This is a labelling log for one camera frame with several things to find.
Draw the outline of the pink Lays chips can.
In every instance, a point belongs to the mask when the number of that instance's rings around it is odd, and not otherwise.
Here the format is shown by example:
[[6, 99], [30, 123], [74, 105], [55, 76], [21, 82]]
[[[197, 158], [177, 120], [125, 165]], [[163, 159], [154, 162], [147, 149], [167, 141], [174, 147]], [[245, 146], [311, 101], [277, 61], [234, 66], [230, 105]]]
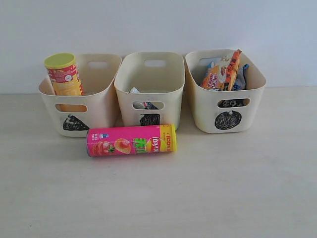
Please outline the pink Lays chips can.
[[92, 157], [177, 151], [174, 124], [92, 128], [86, 136]]

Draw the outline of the white blue milk carton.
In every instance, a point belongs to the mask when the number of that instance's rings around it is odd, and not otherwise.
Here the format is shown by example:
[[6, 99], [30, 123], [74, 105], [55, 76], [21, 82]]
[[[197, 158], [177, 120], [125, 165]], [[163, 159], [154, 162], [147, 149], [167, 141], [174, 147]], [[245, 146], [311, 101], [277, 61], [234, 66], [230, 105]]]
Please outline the white blue milk carton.
[[[137, 88], [133, 87], [130, 89], [129, 93], [140, 93]], [[133, 108], [139, 110], [158, 110], [158, 108], [151, 102], [135, 101], [132, 103]]]

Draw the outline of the blue black noodle packet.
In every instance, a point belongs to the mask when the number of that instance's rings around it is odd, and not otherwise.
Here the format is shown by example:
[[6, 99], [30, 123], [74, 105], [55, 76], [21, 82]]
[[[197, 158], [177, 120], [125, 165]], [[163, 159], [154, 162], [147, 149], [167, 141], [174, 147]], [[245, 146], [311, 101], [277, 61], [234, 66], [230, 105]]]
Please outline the blue black noodle packet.
[[[245, 64], [239, 67], [232, 91], [241, 91], [246, 89], [246, 85], [247, 85], [246, 71], [249, 67], [250, 67], [249, 64]], [[246, 106], [247, 104], [248, 104], [247, 99], [230, 99], [230, 100], [219, 101], [218, 106], [220, 108], [235, 108], [235, 107], [243, 107], [243, 106]]]

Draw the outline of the yellow chips can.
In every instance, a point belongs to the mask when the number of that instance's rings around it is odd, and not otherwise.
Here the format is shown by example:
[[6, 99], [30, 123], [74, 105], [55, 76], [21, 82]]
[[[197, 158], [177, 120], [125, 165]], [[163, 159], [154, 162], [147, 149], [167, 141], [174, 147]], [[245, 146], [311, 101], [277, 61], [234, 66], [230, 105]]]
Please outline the yellow chips can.
[[57, 53], [44, 60], [48, 76], [57, 96], [83, 96], [76, 58], [72, 53]]

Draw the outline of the cream bin circle mark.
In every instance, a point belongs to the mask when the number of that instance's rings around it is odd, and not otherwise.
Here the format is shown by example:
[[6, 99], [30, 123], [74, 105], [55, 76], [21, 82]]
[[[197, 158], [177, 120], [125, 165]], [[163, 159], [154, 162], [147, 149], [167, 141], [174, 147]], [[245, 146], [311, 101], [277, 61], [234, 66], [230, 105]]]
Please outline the cream bin circle mark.
[[185, 87], [195, 125], [206, 133], [241, 132], [250, 128], [262, 98], [266, 79], [253, 62], [241, 54], [240, 65], [248, 64], [246, 89], [231, 92], [209, 91], [200, 86], [207, 71], [202, 59], [216, 60], [229, 49], [190, 52], [185, 56]]

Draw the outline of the cream bin triangle mark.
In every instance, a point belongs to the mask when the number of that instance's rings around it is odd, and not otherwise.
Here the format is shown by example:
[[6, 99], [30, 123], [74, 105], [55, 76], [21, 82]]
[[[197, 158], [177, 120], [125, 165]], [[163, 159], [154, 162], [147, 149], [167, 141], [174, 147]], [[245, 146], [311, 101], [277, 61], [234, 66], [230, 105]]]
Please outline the cream bin triangle mark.
[[39, 91], [59, 134], [86, 137], [90, 128], [113, 127], [119, 115], [114, 80], [122, 63], [115, 54], [77, 54], [83, 96], [57, 96], [48, 76]]

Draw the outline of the cream bin square mark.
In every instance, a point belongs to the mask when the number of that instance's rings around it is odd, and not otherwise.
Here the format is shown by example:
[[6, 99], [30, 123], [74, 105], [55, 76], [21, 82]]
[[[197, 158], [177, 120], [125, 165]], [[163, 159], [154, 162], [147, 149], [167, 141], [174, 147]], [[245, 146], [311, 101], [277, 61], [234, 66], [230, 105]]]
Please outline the cream bin square mark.
[[[124, 126], [174, 124], [179, 126], [185, 66], [172, 52], [137, 52], [127, 55], [116, 76], [116, 89]], [[129, 93], [131, 88], [140, 93]], [[135, 101], [151, 102], [158, 110], [133, 108]]]

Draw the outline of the orange noodle packet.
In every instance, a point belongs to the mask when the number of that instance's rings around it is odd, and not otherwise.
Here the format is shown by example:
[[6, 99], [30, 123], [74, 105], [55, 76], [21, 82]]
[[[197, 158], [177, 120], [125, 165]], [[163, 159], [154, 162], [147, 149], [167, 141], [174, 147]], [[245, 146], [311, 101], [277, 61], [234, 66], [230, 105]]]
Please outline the orange noodle packet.
[[211, 62], [201, 87], [206, 90], [231, 91], [237, 77], [241, 53], [240, 49], [231, 50], [216, 63]]

